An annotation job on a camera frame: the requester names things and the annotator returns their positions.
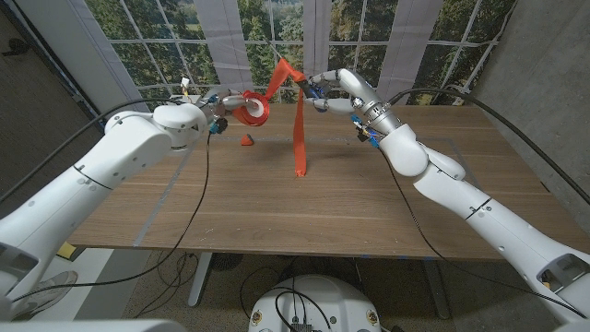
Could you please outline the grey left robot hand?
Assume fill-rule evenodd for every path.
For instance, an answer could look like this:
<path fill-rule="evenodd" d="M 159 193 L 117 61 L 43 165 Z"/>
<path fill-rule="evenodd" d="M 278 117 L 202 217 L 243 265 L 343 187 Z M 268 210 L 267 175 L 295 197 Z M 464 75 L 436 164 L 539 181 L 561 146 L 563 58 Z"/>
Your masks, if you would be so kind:
<path fill-rule="evenodd" d="M 262 102 L 234 89 L 211 89 L 198 100 L 197 106 L 208 118 L 231 115 L 245 125 L 254 125 L 264 115 Z"/>

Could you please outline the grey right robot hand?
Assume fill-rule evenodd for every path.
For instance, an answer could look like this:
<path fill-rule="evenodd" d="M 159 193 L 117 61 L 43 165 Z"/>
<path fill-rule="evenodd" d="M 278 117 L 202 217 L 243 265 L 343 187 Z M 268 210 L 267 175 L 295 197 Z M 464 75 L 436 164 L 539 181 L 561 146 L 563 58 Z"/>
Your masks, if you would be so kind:
<path fill-rule="evenodd" d="M 350 96 L 349 100 L 307 97 L 304 101 L 316 109 L 341 115 L 360 112 L 367 118 L 369 127 L 384 135 L 402 125 L 372 86 L 354 71 L 346 68 L 330 70 L 309 78 L 308 82 L 318 89 L 336 85 Z"/>

